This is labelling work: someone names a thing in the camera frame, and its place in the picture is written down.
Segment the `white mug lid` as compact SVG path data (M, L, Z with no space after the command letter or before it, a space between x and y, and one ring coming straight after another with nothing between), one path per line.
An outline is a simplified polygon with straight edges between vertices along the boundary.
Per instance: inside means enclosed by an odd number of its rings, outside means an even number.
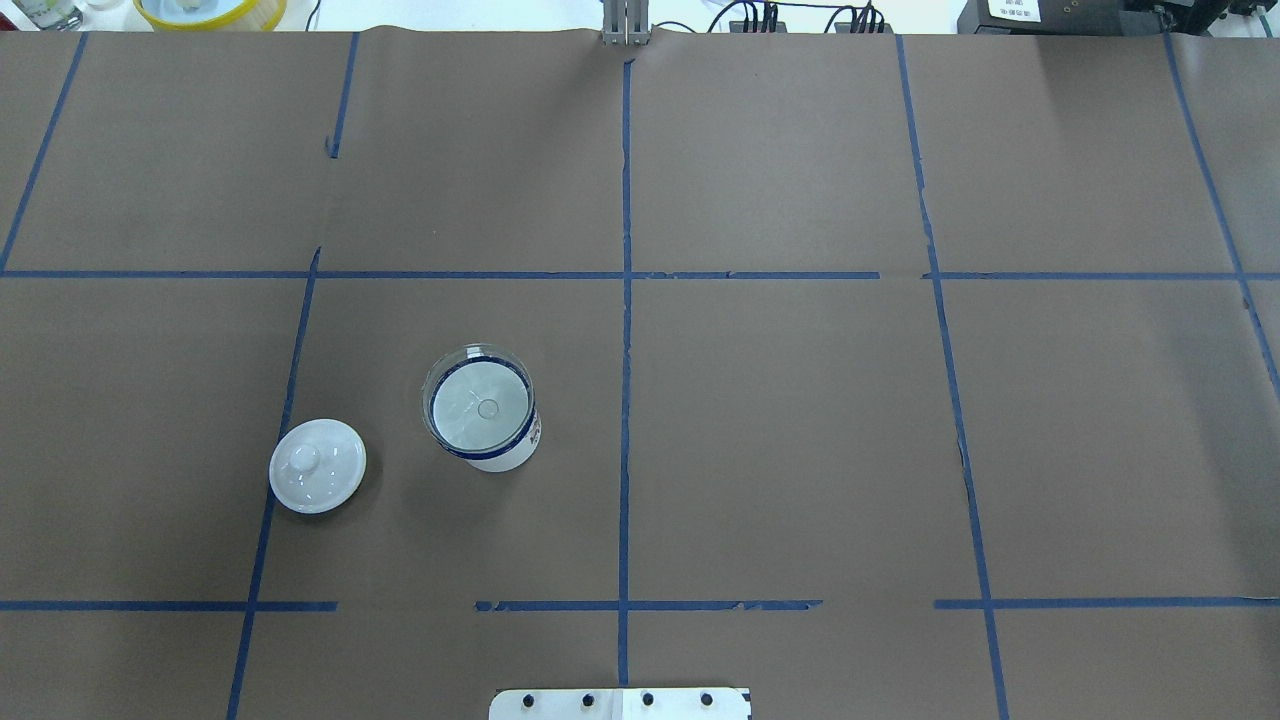
M274 448L268 480L275 500L293 512L319 515L361 487L369 455L358 432L337 419L315 419L288 430Z

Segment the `black computer box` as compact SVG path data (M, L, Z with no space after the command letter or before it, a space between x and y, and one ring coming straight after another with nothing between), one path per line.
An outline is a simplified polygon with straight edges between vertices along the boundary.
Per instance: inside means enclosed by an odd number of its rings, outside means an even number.
M1132 9L1128 1L966 1L956 19L960 35L1138 37L1164 31L1151 9Z

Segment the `yellow tape roll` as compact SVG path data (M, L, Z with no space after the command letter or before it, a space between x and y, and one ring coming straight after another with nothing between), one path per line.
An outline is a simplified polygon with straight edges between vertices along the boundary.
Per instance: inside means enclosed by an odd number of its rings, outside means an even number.
M271 32L288 1L133 1L152 29L164 32Z

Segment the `aluminium frame post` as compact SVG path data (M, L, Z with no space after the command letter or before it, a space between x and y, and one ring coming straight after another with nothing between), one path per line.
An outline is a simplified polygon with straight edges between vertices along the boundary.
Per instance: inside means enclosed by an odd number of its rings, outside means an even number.
M643 46L652 40L648 0L603 0L600 37L609 46Z

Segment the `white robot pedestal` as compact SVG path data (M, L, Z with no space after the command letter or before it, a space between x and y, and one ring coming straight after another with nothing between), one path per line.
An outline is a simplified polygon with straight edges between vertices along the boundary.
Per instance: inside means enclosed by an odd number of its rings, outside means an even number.
M751 719L746 689L732 687L508 689L489 719Z

